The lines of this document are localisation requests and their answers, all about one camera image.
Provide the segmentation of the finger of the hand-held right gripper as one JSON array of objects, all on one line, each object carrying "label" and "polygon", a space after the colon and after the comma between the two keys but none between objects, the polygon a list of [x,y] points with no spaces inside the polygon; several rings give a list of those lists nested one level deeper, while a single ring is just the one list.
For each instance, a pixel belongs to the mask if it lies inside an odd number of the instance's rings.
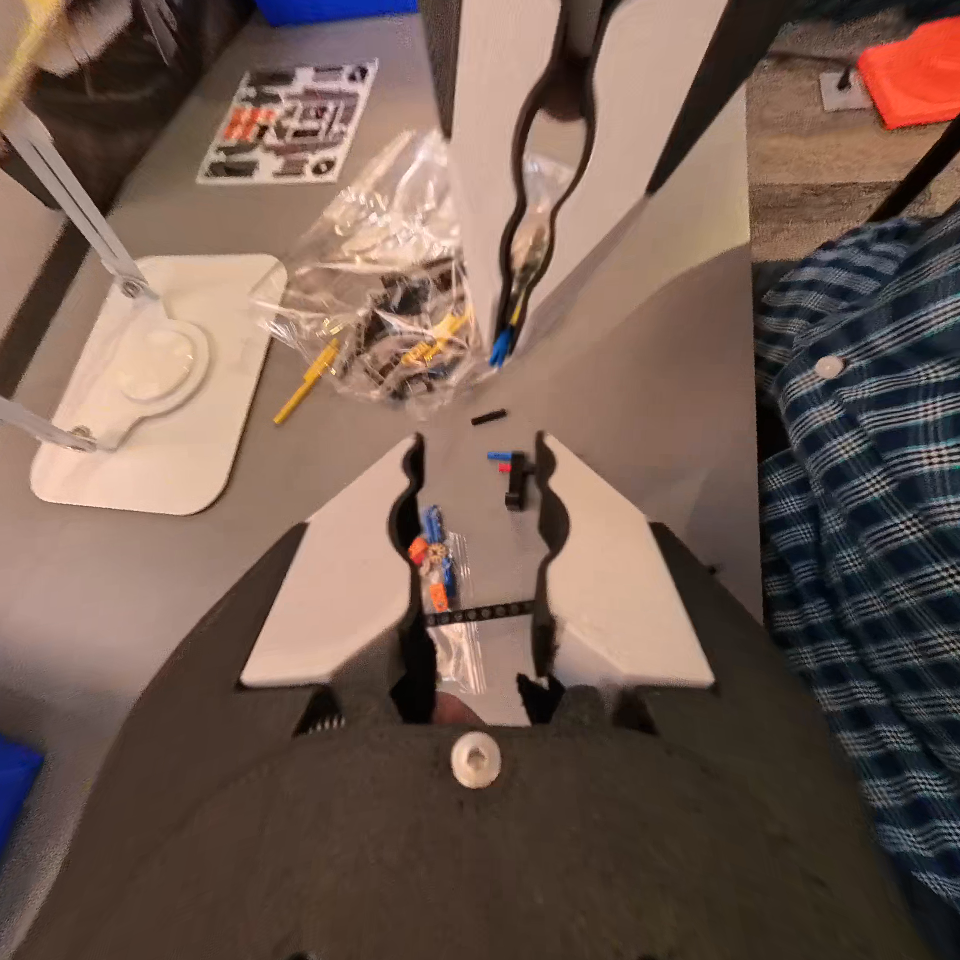
[{"label": "finger of the hand-held right gripper", "polygon": [[463,1],[449,147],[466,279],[487,354],[509,293],[503,251],[518,205],[515,141],[522,111],[551,66],[559,1]]},{"label": "finger of the hand-held right gripper", "polygon": [[649,204],[649,186],[729,3],[618,2],[596,36],[585,138],[551,213],[549,245],[516,314],[510,355],[570,310]]}]

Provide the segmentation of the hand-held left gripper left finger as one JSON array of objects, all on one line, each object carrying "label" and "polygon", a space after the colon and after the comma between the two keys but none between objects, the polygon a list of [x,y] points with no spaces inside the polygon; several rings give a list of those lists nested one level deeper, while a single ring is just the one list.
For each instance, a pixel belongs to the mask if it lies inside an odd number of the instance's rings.
[{"label": "hand-held left gripper left finger", "polygon": [[422,434],[403,438],[305,522],[240,676],[248,689],[330,683],[423,610]]}]

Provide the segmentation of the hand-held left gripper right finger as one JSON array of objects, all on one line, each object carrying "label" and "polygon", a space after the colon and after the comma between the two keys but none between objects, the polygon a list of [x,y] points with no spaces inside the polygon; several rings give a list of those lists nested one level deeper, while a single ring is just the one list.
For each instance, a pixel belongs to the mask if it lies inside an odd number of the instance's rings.
[{"label": "hand-held left gripper right finger", "polygon": [[645,513],[558,438],[535,437],[534,669],[565,687],[712,687]]}]

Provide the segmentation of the black lego frame assembly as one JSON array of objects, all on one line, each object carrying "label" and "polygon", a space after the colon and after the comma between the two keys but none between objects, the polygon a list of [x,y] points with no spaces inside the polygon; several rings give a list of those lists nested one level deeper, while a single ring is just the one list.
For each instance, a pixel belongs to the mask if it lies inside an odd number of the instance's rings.
[{"label": "black lego frame assembly", "polygon": [[536,472],[535,461],[524,450],[488,451],[486,461],[496,466],[498,474],[506,478],[504,504],[507,511],[511,513],[525,511],[529,481]]}]

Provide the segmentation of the large clear bag of lego parts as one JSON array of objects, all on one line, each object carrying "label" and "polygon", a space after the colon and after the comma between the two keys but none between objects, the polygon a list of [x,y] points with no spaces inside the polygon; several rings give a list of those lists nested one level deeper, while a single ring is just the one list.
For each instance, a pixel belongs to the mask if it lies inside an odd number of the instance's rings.
[{"label": "large clear bag of lego parts", "polygon": [[308,379],[425,418],[503,361],[474,313],[438,128],[406,130],[366,164],[254,287],[271,337]]}]

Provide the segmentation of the small clear bag of lego parts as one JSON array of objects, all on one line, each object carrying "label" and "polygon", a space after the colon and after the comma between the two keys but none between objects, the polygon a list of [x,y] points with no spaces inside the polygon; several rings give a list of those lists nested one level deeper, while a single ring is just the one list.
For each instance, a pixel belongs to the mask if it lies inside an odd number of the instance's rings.
[{"label": "small clear bag of lego parts", "polygon": [[484,693],[487,684],[479,612],[467,543],[462,534],[450,530],[438,505],[422,512],[420,532],[408,555],[418,571],[438,681],[462,693]]}]

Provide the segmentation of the black lego beam with holes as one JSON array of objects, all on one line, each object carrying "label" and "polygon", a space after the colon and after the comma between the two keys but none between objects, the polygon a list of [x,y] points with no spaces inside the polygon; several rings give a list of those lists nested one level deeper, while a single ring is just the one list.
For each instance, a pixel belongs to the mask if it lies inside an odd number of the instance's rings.
[{"label": "black lego beam with holes", "polygon": [[484,606],[452,608],[445,611],[426,613],[424,623],[429,628],[441,628],[453,625],[481,624],[500,619],[531,617],[535,602],[513,601]]}]

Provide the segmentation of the lego sticker sheet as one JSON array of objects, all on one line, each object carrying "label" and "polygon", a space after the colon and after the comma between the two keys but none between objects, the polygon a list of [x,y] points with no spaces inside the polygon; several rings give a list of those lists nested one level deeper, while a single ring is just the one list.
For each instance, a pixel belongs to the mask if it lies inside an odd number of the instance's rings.
[{"label": "lego sticker sheet", "polygon": [[336,184],[379,60],[252,69],[198,168],[199,186]]}]

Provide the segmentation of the yellow lego axle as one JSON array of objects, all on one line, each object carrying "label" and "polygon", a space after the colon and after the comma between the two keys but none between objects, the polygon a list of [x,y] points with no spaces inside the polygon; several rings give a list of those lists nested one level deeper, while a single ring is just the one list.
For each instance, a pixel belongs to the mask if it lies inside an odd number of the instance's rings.
[{"label": "yellow lego axle", "polygon": [[318,355],[318,358],[308,367],[293,395],[274,416],[272,422],[275,426],[283,426],[290,420],[313,392],[319,381],[331,372],[340,353],[340,339],[331,339]]}]

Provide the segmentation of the grey floor outlet plate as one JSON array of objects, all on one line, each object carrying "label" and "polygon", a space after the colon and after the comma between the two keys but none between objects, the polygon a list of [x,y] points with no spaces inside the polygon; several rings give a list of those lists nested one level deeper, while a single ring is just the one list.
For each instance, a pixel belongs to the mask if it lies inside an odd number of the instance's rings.
[{"label": "grey floor outlet plate", "polygon": [[874,101],[856,66],[824,71],[819,76],[822,109],[827,114],[870,112]]}]

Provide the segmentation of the blue box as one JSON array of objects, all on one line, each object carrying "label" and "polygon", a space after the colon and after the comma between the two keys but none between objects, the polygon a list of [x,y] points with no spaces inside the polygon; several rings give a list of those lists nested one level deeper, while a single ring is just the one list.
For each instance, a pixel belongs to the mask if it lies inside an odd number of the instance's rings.
[{"label": "blue box", "polygon": [[6,855],[44,762],[42,751],[1,735],[1,858]]},{"label": "blue box", "polygon": [[254,4],[274,28],[402,17],[419,12],[418,1],[255,1]]}]

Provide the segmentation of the orange cloth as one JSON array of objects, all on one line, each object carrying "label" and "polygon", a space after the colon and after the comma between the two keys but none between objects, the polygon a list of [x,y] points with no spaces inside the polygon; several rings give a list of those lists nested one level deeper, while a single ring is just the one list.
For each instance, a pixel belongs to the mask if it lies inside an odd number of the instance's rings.
[{"label": "orange cloth", "polygon": [[959,18],[872,46],[856,68],[886,130],[950,123],[959,114]]}]

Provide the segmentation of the black metal bar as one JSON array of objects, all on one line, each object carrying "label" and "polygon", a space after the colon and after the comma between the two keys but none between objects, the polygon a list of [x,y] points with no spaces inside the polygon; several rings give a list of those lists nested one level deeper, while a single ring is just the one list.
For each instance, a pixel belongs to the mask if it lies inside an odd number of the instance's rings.
[{"label": "black metal bar", "polygon": [[959,155],[959,116],[870,215],[868,223],[900,217]]}]

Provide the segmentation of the person's plaid shirt torso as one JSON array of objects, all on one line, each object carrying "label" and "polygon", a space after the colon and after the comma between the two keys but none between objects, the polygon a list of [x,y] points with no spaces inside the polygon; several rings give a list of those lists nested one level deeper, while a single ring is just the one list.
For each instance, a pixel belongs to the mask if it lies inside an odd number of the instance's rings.
[{"label": "person's plaid shirt torso", "polygon": [[769,631],[850,761],[908,910],[959,950],[959,210],[866,223],[754,315]]}]

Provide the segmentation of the white stand base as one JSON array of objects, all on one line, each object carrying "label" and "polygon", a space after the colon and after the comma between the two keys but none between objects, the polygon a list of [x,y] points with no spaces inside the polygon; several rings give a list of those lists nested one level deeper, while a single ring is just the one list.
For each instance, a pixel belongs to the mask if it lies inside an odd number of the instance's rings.
[{"label": "white stand base", "polygon": [[4,102],[2,130],[112,279],[52,419],[2,399],[39,441],[30,489],[64,506],[189,517],[224,492],[269,349],[250,319],[286,272],[268,254],[133,258],[39,118]]}]

